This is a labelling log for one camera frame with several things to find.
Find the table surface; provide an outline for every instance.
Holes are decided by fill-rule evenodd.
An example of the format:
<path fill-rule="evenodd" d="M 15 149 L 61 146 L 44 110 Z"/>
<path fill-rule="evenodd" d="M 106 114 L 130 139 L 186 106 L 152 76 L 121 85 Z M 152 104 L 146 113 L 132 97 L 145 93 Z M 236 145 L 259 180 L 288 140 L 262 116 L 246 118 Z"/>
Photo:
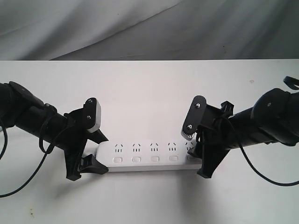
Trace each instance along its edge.
<path fill-rule="evenodd" d="M 0 62 L 1 80 L 15 81 L 58 112 L 82 107 L 89 97 L 102 106 L 102 132 L 110 140 L 181 138 L 194 96 L 210 105 L 229 100 L 235 112 L 251 107 L 273 88 L 291 91 L 285 76 L 299 78 L 299 60 L 164 62 Z M 18 188 L 43 154 L 38 138 L 8 129 L 0 162 L 0 194 Z M 96 144 L 88 142 L 86 152 Z M 253 164 L 281 182 L 299 179 L 298 147 L 247 147 Z M 256 224 L 297 223 L 299 187 L 278 187 L 258 177 L 239 149 L 212 179 L 194 171 L 84 174 L 65 178 L 63 151 L 48 156 L 33 181 L 0 199 L 2 223 Z"/>

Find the power cord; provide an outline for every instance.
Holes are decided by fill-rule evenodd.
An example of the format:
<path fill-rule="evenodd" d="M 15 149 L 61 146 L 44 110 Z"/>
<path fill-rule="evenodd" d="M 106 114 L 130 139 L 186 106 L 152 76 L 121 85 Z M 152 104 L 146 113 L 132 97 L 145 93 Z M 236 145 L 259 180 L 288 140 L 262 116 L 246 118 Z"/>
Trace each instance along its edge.
<path fill-rule="evenodd" d="M 221 117 L 221 118 L 222 118 L 223 120 L 225 120 L 225 121 L 229 124 L 229 126 L 231 127 L 231 129 L 233 130 L 234 135 L 235 135 L 235 139 L 237 140 L 237 143 L 238 143 L 238 145 L 239 145 L 239 148 L 241 149 L 242 154 L 244 155 L 244 157 L 245 157 L 247 163 L 249 164 L 249 166 L 253 169 L 253 171 L 254 171 L 257 175 L 259 175 L 261 178 L 263 178 L 264 180 L 266 180 L 266 181 L 268 181 L 268 182 L 270 182 L 270 183 L 272 183 L 272 184 L 275 184 L 275 185 L 278 185 L 278 186 L 282 186 L 282 187 L 290 187 L 290 186 L 295 186 L 295 185 L 298 185 L 298 184 L 299 184 L 299 181 L 295 181 L 295 182 L 291 182 L 291 183 L 279 183 L 279 182 L 273 181 L 273 180 L 269 179 L 268 177 L 264 176 L 263 174 L 261 174 L 261 173 L 260 173 L 260 172 L 259 172 L 253 165 L 252 165 L 251 161 L 249 160 L 248 156 L 246 155 L 245 150 L 244 150 L 244 148 L 243 148 L 243 146 L 242 146 L 242 143 L 241 143 L 241 141 L 240 141 L 240 139 L 239 139 L 239 137 L 238 137 L 238 135 L 237 135 L 237 132 L 236 132 L 234 126 L 232 125 L 232 123 L 229 121 L 229 119 L 227 119 L 227 118 L 225 118 L 225 117 Z"/>
<path fill-rule="evenodd" d="M 58 135 L 53 139 L 53 141 L 50 143 L 50 145 L 48 146 L 47 148 L 47 151 L 44 150 L 43 148 L 43 135 L 44 135 L 44 132 L 46 130 L 46 127 L 47 127 L 47 124 L 48 122 L 53 118 L 55 117 L 52 116 L 48 119 L 46 119 L 42 125 L 42 128 L 41 128 L 41 134 L 40 134 L 40 137 L 39 137 L 39 145 L 40 145 L 40 149 L 44 152 L 44 156 L 41 160 L 41 162 L 38 164 L 36 170 L 33 172 L 33 174 L 30 176 L 30 178 L 24 183 L 22 184 L 18 189 L 10 192 L 10 193 L 7 193 L 7 194 L 3 194 L 3 195 L 0 195 L 0 198 L 2 197 L 7 197 L 7 196 L 11 196 L 17 192 L 19 192 L 20 190 L 22 190 L 32 179 L 33 177 L 37 174 L 37 172 L 39 171 L 39 169 L 41 168 L 43 162 L 45 161 L 46 157 L 48 154 L 50 154 L 53 150 L 53 148 L 55 147 L 55 143 L 56 143 L 56 140 L 58 139 L 58 137 L 66 130 L 68 129 L 69 127 L 66 127 L 65 129 L 63 129 L 61 132 L 58 133 Z M 0 154 L 0 159 L 3 157 L 4 153 L 5 153 L 5 150 L 7 148 L 7 143 L 8 143 L 8 139 L 7 139 L 7 132 L 6 132 L 6 128 L 5 126 L 3 125 L 3 122 L 2 120 L 0 119 L 0 126 L 2 126 L 2 129 L 3 129 L 3 134 L 4 134 L 4 146 L 2 148 L 2 151 L 1 151 L 1 154 Z"/>

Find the power strip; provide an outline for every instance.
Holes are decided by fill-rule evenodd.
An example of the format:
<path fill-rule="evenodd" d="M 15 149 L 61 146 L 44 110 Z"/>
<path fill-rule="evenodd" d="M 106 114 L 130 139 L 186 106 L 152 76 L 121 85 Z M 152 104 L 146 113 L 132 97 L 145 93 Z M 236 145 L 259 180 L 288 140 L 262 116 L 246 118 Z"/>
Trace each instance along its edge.
<path fill-rule="evenodd" d="M 96 158 L 110 172 L 199 169 L 201 159 L 187 154 L 196 141 L 105 141 L 99 144 Z"/>

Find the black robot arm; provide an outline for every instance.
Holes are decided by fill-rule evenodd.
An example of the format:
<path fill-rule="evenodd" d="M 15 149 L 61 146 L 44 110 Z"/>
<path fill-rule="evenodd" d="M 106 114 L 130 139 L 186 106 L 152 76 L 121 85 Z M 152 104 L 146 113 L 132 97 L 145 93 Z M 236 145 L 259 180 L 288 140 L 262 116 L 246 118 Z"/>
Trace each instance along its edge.
<path fill-rule="evenodd" d="M 88 99 L 83 108 L 61 115 L 55 107 L 44 104 L 23 86 L 14 82 L 0 84 L 2 128 L 17 126 L 39 137 L 40 148 L 45 154 L 51 153 L 54 146 L 64 150 L 66 178 L 70 180 L 79 179 L 81 173 L 108 172 L 92 154 L 82 157 L 88 139 L 98 144 L 108 140 L 99 130 L 100 118 L 101 107 L 96 98 Z M 50 143 L 47 151 L 43 148 L 43 140 Z"/>
<path fill-rule="evenodd" d="M 284 82 L 298 89 L 299 80 L 286 77 Z M 295 146 L 299 141 L 299 92 L 273 89 L 245 111 L 233 114 L 233 108 L 228 101 L 221 104 L 221 109 L 210 106 L 202 96 L 191 103 L 182 135 L 190 140 L 196 134 L 196 147 L 188 154 L 202 159 L 197 173 L 204 178 L 212 177 L 230 149 L 276 142 Z"/>

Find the white power strip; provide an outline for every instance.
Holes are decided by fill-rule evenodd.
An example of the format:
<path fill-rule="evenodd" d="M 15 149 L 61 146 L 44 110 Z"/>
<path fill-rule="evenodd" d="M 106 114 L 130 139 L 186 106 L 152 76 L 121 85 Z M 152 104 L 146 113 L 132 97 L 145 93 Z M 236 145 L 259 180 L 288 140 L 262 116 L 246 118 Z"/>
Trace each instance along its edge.
<path fill-rule="evenodd" d="M 199 169 L 201 160 L 187 154 L 196 141 L 105 141 L 99 144 L 97 160 L 110 172 Z"/>

